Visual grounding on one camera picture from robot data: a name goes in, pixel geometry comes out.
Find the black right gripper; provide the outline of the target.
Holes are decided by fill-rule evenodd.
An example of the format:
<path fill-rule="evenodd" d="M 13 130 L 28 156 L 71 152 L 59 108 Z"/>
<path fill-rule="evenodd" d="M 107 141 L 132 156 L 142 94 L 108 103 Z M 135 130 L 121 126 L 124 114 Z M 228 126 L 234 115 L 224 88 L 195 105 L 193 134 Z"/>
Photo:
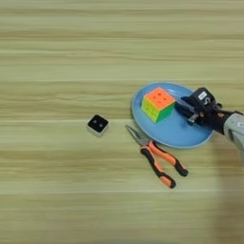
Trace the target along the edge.
<path fill-rule="evenodd" d="M 197 101 L 191 96 L 183 96 L 182 100 L 187 103 L 187 106 L 176 104 L 175 109 L 185 116 L 190 124 L 199 124 L 215 132 L 221 134 L 224 133 L 224 124 L 227 119 L 234 114 L 234 112 L 228 111 L 211 111 L 209 113 L 204 113 L 199 117 L 199 108 Z"/>

